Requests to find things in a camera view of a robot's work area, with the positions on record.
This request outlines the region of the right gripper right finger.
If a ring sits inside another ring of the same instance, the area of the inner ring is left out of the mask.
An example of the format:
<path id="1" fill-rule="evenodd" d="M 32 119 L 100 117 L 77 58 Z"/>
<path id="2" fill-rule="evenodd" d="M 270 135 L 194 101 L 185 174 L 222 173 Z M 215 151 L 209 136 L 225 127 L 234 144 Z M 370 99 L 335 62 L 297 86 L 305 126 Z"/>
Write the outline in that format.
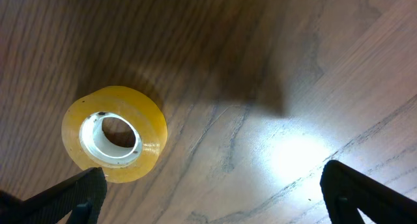
<path id="1" fill-rule="evenodd" d="M 416 223 L 416 201 L 337 161 L 326 163 L 320 186 L 332 223 Z"/>

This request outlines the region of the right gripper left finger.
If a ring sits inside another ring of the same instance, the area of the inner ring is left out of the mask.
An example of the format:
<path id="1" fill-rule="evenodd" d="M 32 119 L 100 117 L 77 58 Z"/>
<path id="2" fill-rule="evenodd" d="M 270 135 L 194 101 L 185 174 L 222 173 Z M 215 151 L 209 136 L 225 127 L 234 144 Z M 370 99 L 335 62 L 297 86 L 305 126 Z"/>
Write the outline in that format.
<path id="1" fill-rule="evenodd" d="M 96 224 L 106 193 L 104 172 L 93 167 L 26 201 L 2 194 L 1 223 L 57 223 L 68 214 L 68 223 Z"/>

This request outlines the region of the yellow tape roll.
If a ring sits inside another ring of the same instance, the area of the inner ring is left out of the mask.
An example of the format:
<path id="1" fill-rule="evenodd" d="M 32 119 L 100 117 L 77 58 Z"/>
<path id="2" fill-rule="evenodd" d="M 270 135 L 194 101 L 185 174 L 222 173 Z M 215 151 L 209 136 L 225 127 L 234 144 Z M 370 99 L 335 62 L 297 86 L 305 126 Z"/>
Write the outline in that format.
<path id="1" fill-rule="evenodd" d="M 104 119 L 123 121 L 133 131 L 132 148 L 112 143 L 102 129 Z M 108 182 L 135 181 L 152 170 L 167 142 L 167 123 L 158 106 L 143 93 L 109 86 L 75 101 L 66 111 L 63 145 L 80 169 L 101 167 Z"/>

